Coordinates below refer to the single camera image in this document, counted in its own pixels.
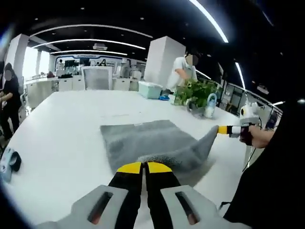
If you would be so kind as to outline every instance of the window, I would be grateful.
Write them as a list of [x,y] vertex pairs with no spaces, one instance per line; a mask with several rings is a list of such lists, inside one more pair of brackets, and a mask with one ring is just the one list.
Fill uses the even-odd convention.
[[24,80],[30,79],[36,75],[36,62],[37,62],[38,50],[27,47],[25,50],[22,76]]
[[49,72],[49,61],[50,61],[50,53],[42,51],[38,74],[40,74],[41,72],[43,72],[43,73]]

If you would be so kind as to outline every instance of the blue object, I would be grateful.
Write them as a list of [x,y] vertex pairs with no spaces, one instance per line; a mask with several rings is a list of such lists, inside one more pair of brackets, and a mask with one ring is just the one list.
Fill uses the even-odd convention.
[[12,173],[10,161],[14,152],[15,150],[13,150],[12,148],[6,147],[0,161],[0,176],[8,183],[10,182]]
[[207,99],[207,106],[204,110],[204,116],[207,118],[212,118],[214,115],[215,107],[216,107],[217,96],[215,93],[209,95]]
[[207,107],[216,107],[216,101],[217,101],[217,95],[215,93],[211,93],[207,99],[208,101],[208,105]]
[[170,100],[170,97],[168,97],[167,95],[161,95],[159,97],[160,100],[163,100],[163,101],[169,101]]

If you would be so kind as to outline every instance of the plastic container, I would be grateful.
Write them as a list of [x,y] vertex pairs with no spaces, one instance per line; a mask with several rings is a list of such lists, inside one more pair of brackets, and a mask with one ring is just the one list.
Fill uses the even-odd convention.
[[139,93],[147,99],[159,99],[162,86],[145,81],[139,81]]
[[207,102],[208,105],[205,107],[204,116],[207,118],[212,118],[214,115],[215,107],[216,107],[217,96],[212,93],[209,95]]

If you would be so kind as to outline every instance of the dark hair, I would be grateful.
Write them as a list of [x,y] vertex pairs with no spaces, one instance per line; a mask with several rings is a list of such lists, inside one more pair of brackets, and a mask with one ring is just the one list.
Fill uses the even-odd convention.
[[187,49],[185,51],[185,56],[188,56],[188,55],[194,55],[194,56],[197,56],[197,58],[199,58],[201,56],[200,53],[195,49],[191,49],[191,50]]
[[7,63],[6,66],[5,66],[5,68],[4,68],[4,70],[5,70],[5,71],[10,71],[10,72],[11,72],[11,77],[12,77],[12,78],[17,77],[16,74],[15,74],[15,72],[14,72],[14,70],[13,70],[13,67],[12,67],[11,63]]
[[4,61],[0,61],[0,74],[3,74],[4,70]]

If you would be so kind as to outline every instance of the white pillar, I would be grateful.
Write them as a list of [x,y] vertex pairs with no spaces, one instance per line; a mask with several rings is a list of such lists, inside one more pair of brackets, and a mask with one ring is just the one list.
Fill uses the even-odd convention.
[[162,37],[151,42],[144,72],[148,82],[166,87],[173,62],[185,54],[185,46],[170,37]]
[[22,76],[23,60],[25,49],[28,46],[29,37],[19,34],[10,41],[10,47],[5,60],[5,64],[11,63],[14,72],[18,77]]
[[39,75],[39,66],[40,66],[40,59],[41,59],[41,51],[38,51],[37,53],[37,59],[36,59],[36,69],[35,69],[35,73],[36,75]]
[[50,55],[49,71],[51,72],[55,72],[55,61],[56,61],[56,56]]

